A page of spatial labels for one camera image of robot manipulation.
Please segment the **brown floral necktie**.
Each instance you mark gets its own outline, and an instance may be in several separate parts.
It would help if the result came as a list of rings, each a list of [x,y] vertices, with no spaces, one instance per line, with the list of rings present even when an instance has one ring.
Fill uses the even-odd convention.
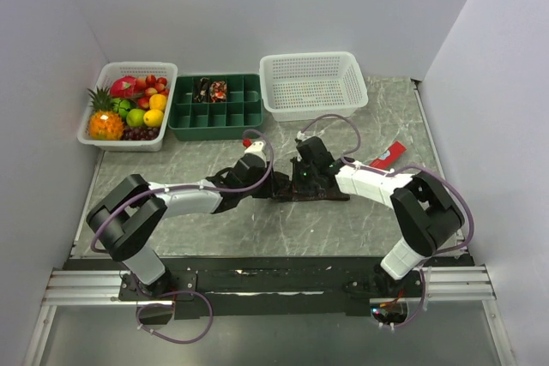
[[[299,172],[292,177],[276,172],[274,177],[277,184],[274,199],[280,202],[350,200],[350,195],[338,189],[333,177],[315,176],[311,172]]]

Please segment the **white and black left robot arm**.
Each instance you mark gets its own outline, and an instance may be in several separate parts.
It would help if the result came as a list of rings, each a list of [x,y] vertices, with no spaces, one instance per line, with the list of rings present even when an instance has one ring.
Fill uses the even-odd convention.
[[[275,199],[290,183],[288,175],[254,154],[196,183],[156,184],[132,174],[88,213],[91,249],[123,265],[143,294],[159,299],[173,288],[169,269],[148,245],[162,220],[224,213],[247,197]]]

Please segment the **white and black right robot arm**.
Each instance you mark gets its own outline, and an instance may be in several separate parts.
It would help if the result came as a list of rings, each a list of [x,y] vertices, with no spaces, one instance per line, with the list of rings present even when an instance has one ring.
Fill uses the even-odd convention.
[[[296,138],[293,191],[313,200],[358,196],[390,208],[401,238],[374,266],[374,282],[384,296],[404,288],[405,278],[465,223],[460,208],[440,180],[420,171],[391,175],[350,158],[336,159],[317,136]]]

